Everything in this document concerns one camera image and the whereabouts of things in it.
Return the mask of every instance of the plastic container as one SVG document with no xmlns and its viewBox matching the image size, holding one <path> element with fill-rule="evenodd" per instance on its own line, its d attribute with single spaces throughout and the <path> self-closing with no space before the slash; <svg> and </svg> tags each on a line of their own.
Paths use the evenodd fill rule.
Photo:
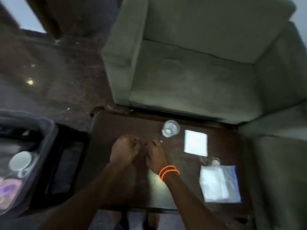
<svg viewBox="0 0 307 230">
<path fill-rule="evenodd" d="M 162 135 L 165 137 L 171 137 L 174 135 L 177 135 L 180 131 L 179 124 L 174 120 L 168 120 L 165 122 L 163 129 L 162 129 Z"/>
<path fill-rule="evenodd" d="M 0 215 L 23 201 L 57 133 L 52 120 L 0 110 Z"/>
</svg>

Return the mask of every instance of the orange beaded bracelet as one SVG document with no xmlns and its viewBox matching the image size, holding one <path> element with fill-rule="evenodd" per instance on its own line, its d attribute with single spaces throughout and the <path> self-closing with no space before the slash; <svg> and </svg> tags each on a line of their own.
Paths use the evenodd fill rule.
<svg viewBox="0 0 307 230">
<path fill-rule="evenodd" d="M 178 171 L 178 170 L 167 170 L 167 171 L 165 171 L 164 173 L 163 173 L 163 175 L 162 175 L 162 177 L 161 177 L 161 181 L 163 182 L 163 177 L 164 177 L 164 175 L 167 173 L 167 172 L 170 172 L 170 171 L 175 171 L 175 172 L 177 172 L 178 174 L 180 174 L 180 172 Z"/>
<path fill-rule="evenodd" d="M 162 171 L 165 170 L 166 168 L 169 168 L 169 167 L 174 167 L 174 168 L 176 169 L 176 167 L 173 166 L 173 165 L 169 165 L 169 166 L 167 166 L 167 167 L 164 167 L 164 168 L 160 171 L 160 173 L 159 173 L 159 178 L 161 178 L 160 175 L 161 175 Z"/>
</svg>

